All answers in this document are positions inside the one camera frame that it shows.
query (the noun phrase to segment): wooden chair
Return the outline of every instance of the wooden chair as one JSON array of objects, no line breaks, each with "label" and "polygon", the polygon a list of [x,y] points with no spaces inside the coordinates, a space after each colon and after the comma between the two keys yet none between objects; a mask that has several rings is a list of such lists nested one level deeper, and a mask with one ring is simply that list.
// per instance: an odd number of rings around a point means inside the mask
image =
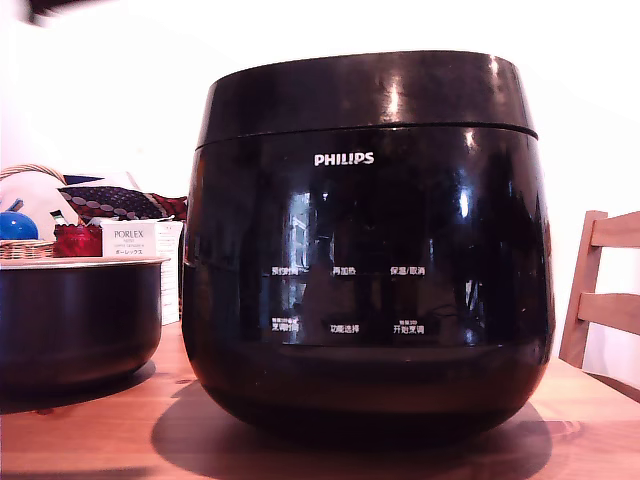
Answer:
[{"label": "wooden chair", "polygon": [[[577,368],[582,368],[590,323],[640,335],[640,295],[595,293],[602,247],[640,248],[640,212],[611,218],[598,211],[585,215],[560,345],[560,359]],[[589,375],[640,402],[640,390],[603,375]]]}]

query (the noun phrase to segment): wooden table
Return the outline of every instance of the wooden table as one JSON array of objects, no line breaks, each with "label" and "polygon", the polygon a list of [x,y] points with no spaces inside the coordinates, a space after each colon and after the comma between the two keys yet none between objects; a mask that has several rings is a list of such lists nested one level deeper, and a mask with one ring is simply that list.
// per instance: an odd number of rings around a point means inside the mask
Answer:
[{"label": "wooden table", "polygon": [[314,450],[257,432],[195,381],[178,324],[131,384],[4,415],[2,480],[640,479],[640,405],[555,358],[514,418],[436,450]]}]

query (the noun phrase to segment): rice cooker lid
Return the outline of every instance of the rice cooker lid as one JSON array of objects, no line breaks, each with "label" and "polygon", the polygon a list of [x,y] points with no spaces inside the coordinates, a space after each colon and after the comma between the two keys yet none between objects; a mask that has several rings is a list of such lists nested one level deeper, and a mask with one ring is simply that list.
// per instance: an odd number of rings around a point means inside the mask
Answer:
[{"label": "rice cooker lid", "polygon": [[214,83],[207,107],[199,146],[410,125],[509,128],[537,138],[516,66],[472,52],[373,53],[250,68]]}]

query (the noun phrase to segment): chair slat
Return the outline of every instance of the chair slat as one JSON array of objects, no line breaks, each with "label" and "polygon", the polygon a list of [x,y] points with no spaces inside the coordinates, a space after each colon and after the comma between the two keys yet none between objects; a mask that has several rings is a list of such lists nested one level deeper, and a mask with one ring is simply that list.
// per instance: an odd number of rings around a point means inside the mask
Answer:
[{"label": "chair slat", "polygon": [[596,220],[591,245],[640,248],[640,212]]},{"label": "chair slat", "polygon": [[640,295],[583,293],[578,318],[640,335]]}]

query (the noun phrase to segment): philips logo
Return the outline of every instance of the philips logo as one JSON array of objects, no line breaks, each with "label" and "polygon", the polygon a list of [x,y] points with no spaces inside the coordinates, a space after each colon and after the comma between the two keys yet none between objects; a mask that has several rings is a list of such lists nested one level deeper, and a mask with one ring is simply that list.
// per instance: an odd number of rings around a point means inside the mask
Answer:
[{"label": "philips logo", "polygon": [[324,165],[358,165],[365,163],[367,165],[373,163],[373,152],[361,153],[325,153],[315,155],[314,165],[316,167]]}]

